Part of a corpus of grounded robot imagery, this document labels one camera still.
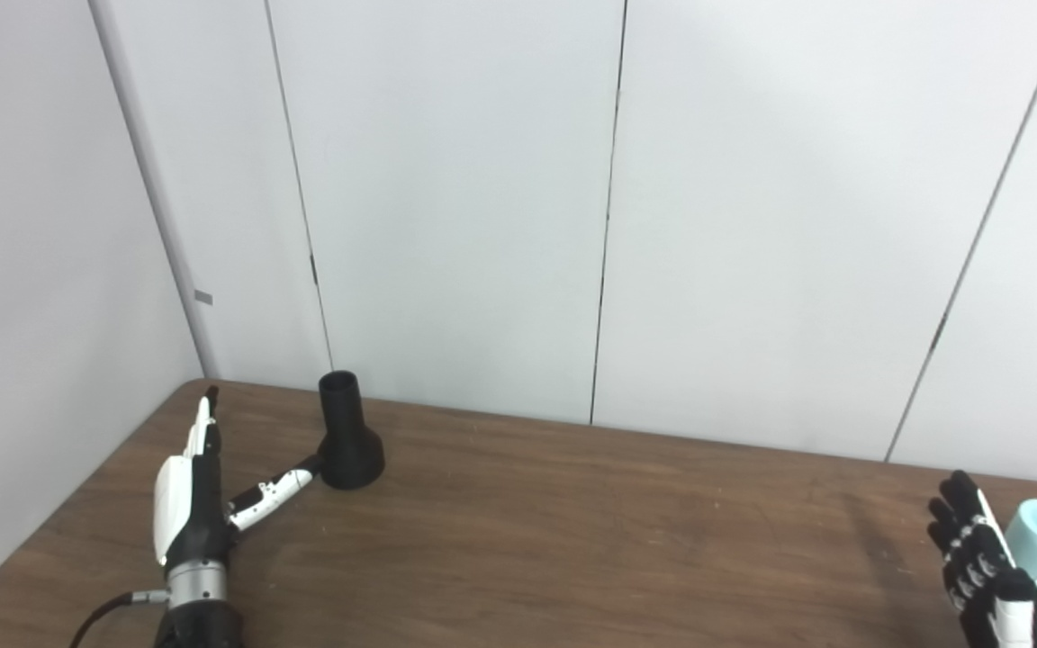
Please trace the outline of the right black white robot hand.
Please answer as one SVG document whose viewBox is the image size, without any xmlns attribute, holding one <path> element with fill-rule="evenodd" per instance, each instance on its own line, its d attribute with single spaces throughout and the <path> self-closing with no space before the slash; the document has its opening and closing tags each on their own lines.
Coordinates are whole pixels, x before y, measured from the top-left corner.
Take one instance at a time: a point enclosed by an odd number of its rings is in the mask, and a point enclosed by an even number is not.
<svg viewBox="0 0 1037 648">
<path fill-rule="evenodd" d="M 962 469 L 938 483 L 926 527 L 969 647 L 1037 647 L 1037 577 L 1012 555 L 987 496 Z"/>
</svg>

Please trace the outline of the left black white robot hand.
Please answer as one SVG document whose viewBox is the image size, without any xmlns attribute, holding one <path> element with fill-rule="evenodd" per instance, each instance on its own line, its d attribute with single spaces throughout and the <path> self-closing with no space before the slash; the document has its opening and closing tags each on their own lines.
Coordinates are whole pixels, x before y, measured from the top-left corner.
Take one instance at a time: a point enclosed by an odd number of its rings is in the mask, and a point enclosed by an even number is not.
<svg viewBox="0 0 1037 648">
<path fill-rule="evenodd" d="M 199 399 L 184 451 L 160 467 L 155 483 L 155 556 L 169 573 L 185 563 L 227 563 L 239 535 L 259 524 L 320 476 L 312 454 L 243 494 L 226 499 L 221 488 L 219 389 Z"/>
</svg>

